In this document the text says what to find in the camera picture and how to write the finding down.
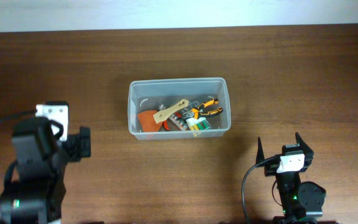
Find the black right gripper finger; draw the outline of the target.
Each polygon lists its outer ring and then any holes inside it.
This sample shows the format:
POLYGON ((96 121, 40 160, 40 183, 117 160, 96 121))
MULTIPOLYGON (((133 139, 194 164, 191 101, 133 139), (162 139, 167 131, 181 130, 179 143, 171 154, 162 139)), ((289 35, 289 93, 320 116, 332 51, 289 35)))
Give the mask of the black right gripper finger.
POLYGON ((262 167, 264 165, 264 160, 265 160, 265 156, 264 156, 264 151, 263 151, 263 147, 262 147, 262 141, 261 138, 258 137, 258 142, 257 142, 257 155, 255 158, 255 164, 257 165, 257 167, 262 167))
POLYGON ((304 155, 311 156, 312 149, 304 142, 298 132, 295 133, 296 142, 299 144, 300 149, 303 151, 304 155))

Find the red scraper with wooden handle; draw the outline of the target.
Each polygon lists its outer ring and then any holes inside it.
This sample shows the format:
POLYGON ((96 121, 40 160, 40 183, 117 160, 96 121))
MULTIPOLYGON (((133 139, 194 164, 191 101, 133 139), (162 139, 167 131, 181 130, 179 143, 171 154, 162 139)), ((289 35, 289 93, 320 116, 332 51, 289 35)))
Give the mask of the red scraper with wooden handle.
POLYGON ((160 111, 147 110, 139 113, 137 115, 137 118, 141 125, 142 131, 145 133, 158 132, 164 121, 166 121, 169 117, 171 117, 171 115, 175 114, 177 111, 186 108, 189 104, 189 100, 182 99, 173 106, 160 111))

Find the clear case of coloured plugs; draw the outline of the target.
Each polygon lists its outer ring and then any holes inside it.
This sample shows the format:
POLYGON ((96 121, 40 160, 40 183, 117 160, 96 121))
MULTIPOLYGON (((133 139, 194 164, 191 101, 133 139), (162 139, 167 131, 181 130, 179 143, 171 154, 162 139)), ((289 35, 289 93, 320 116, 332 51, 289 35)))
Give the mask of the clear case of coloured plugs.
POLYGON ((182 115, 182 120, 186 122, 188 129, 190 131, 205 131, 212 129, 212 125, 208 122, 206 118, 184 118, 184 116, 190 115, 191 109, 199 106, 200 103, 198 101, 191 102, 186 108, 182 109, 180 111, 180 114, 182 115))

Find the orange black needle nose pliers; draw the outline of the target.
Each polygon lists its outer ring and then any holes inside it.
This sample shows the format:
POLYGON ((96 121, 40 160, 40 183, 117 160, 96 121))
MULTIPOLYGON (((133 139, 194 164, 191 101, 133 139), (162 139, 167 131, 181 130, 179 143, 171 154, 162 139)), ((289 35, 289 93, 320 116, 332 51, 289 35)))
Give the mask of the orange black needle nose pliers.
POLYGON ((211 98, 199 104, 198 106, 192 107, 191 110, 182 114, 181 119, 187 120, 190 118, 199 119, 199 118, 210 118, 217 115, 220 115, 223 112, 222 107, 218 107, 215 110, 209 110, 208 107, 217 105, 219 100, 217 98, 211 98))

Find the red handled small pliers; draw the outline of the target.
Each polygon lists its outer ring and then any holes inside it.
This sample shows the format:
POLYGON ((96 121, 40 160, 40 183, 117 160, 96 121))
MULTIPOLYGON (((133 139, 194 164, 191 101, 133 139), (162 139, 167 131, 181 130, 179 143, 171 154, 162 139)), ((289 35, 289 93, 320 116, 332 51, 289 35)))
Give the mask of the red handled small pliers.
MULTIPOLYGON (((178 115, 179 118, 181 118, 181 114, 180 113, 175 113, 175 115, 178 115)), ((163 127, 166 131, 170 131, 170 128, 168 127, 167 121, 163 122, 163 127)))

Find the orange socket bit rail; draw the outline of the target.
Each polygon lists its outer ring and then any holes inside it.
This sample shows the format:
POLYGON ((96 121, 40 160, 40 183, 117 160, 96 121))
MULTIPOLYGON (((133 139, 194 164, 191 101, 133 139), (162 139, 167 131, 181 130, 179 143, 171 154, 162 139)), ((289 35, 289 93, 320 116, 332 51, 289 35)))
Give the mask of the orange socket bit rail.
POLYGON ((178 117, 178 115, 172 114, 166 121, 170 120, 173 124, 177 126, 177 128, 181 131, 186 131, 188 129, 188 125, 178 117))

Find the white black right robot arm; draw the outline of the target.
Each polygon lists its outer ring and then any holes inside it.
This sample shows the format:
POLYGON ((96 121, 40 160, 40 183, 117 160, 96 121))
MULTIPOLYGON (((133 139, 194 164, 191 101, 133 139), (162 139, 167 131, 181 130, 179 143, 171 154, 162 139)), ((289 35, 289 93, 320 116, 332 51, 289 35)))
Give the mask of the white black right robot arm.
POLYGON ((264 157, 262 142, 258 140, 255 164, 264 168, 266 177, 275 177, 283 210, 282 216, 273 218, 274 223, 316 223, 323 216, 326 190, 314 182, 300 180, 300 173, 312 163, 314 151, 298 133, 295 139, 295 144, 284 145, 280 154, 269 158, 264 157))

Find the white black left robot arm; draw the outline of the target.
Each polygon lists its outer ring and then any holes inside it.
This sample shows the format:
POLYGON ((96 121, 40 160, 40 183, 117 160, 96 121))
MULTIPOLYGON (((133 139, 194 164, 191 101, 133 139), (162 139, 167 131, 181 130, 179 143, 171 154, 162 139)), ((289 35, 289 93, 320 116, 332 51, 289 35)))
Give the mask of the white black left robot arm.
POLYGON ((4 176, 0 223, 58 223, 66 193, 65 169, 91 155, 91 131, 80 127, 61 141, 62 124, 39 116, 14 126, 16 159, 4 176))

